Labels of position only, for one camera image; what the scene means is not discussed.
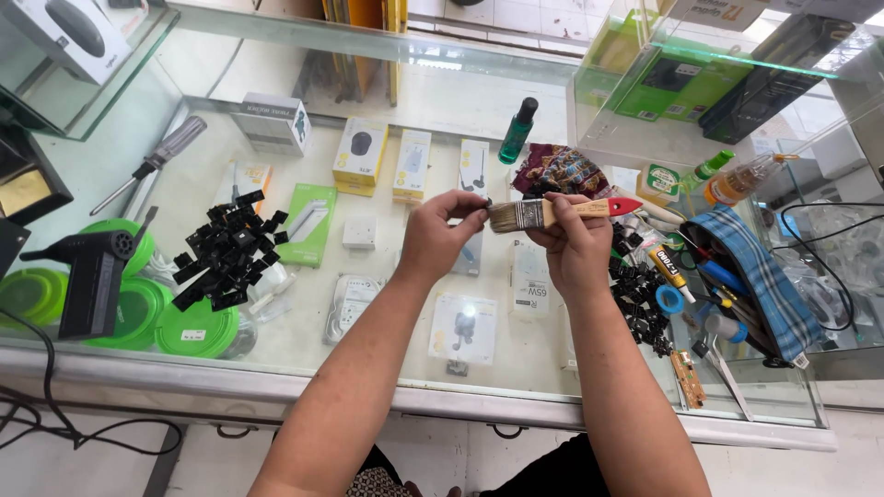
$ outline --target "paintbrush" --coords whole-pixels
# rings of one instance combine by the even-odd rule
[[[624,197],[603,198],[573,205],[581,218],[610,218],[628,214],[642,206],[638,200]],[[510,233],[548,228],[556,223],[553,203],[545,198],[496,203],[488,207],[488,219],[495,233]]]

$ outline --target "pencil case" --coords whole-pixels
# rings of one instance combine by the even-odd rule
[[[758,313],[759,330],[765,336],[756,333],[746,341],[767,357],[765,366],[807,367],[804,350],[819,340],[823,330],[786,274],[740,217],[719,203],[712,211],[682,225],[682,232],[699,246],[715,247],[719,255],[715,262],[738,277],[748,290],[742,298],[748,299]],[[688,251],[695,260],[703,260],[693,247]],[[711,280],[708,274],[704,277]]]

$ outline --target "circuit board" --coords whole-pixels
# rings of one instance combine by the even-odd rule
[[[694,361],[690,358],[690,353],[683,348],[673,350],[669,359],[672,361],[672,367],[675,368],[675,376],[678,377],[678,383],[682,386],[688,407],[702,408],[706,394],[703,393],[703,386],[700,385],[700,380],[697,378],[697,371],[694,369]]]

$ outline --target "blue plaid pouch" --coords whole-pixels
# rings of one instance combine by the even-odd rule
[[[702,227],[708,235],[723,244],[733,259],[743,282],[748,284],[756,310],[763,314],[762,325],[773,337],[772,351],[787,363],[806,366],[801,356],[806,348],[822,336],[822,328],[795,287],[761,245],[758,238],[727,205],[700,214],[687,223]]]

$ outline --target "forearm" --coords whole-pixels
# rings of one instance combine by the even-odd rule
[[[709,495],[690,440],[613,297],[568,312],[586,431],[611,495]]]
[[[310,380],[250,495],[342,495],[390,409],[431,285],[390,280]]]

